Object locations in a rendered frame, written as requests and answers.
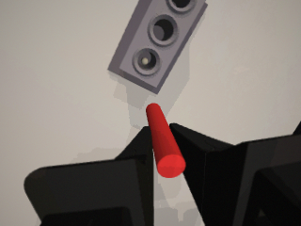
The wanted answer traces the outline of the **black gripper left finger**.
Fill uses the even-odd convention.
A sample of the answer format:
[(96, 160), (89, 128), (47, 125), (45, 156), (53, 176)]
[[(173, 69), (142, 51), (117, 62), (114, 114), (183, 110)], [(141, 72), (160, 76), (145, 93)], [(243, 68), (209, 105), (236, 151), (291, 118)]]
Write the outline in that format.
[(35, 169), (24, 191), (40, 221), (48, 214), (126, 206), (134, 226), (154, 226), (151, 128), (144, 126), (116, 158)]

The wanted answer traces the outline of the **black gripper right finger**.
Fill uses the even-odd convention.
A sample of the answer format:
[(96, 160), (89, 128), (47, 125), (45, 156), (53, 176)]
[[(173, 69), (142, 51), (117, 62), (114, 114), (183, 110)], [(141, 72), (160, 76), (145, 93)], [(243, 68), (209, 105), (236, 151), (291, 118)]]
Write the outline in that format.
[(233, 145), (175, 122), (169, 128), (205, 226), (242, 226), (255, 172), (301, 161), (301, 133)]

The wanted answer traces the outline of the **red peg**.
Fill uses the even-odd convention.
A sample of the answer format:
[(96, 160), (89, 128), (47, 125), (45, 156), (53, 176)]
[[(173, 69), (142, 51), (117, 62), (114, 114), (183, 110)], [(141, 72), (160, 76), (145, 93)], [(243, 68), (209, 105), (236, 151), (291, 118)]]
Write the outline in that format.
[(158, 104), (149, 104), (146, 108), (148, 124), (151, 130), (152, 148), (157, 170), (166, 178), (174, 178), (183, 173), (185, 160), (166, 118)]

